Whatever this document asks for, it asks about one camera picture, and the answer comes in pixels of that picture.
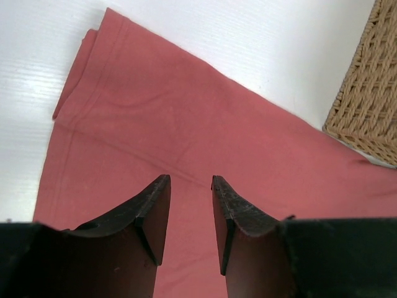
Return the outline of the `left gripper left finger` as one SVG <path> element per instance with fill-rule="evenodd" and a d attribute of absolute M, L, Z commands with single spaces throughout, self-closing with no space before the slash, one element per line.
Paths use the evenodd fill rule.
<path fill-rule="evenodd" d="M 74 230 L 39 225 L 21 297 L 152 297 L 163 261 L 171 178 Z"/>

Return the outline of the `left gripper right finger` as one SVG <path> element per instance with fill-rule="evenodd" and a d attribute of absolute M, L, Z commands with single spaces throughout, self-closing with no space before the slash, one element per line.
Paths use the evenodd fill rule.
<path fill-rule="evenodd" d="M 222 176 L 212 178 L 211 190 L 220 273 L 228 297 L 295 297 L 279 220 L 241 197 Z"/>

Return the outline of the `red t shirt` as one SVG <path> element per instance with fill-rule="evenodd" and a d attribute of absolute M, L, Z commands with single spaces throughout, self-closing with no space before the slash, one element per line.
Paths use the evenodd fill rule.
<path fill-rule="evenodd" d="M 53 118 L 35 220 L 75 228 L 171 176 L 156 297 L 226 296 L 214 175 L 278 219 L 396 215 L 395 170 L 111 9 L 83 39 Z"/>

